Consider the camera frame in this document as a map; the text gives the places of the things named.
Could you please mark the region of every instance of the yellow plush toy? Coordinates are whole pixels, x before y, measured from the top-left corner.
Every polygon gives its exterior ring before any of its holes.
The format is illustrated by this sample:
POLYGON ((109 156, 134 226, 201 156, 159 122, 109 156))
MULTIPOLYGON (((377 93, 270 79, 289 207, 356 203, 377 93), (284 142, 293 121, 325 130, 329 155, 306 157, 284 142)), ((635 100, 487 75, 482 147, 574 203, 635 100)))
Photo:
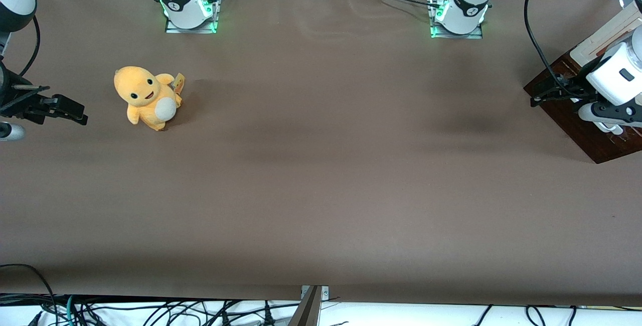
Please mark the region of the yellow plush toy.
POLYGON ((170 74, 153 76, 138 66, 126 66, 116 71, 114 86, 127 106, 127 118, 132 124, 138 119, 155 131, 165 129, 165 122, 174 117, 183 104, 181 91, 185 77, 181 73, 174 79, 170 74))

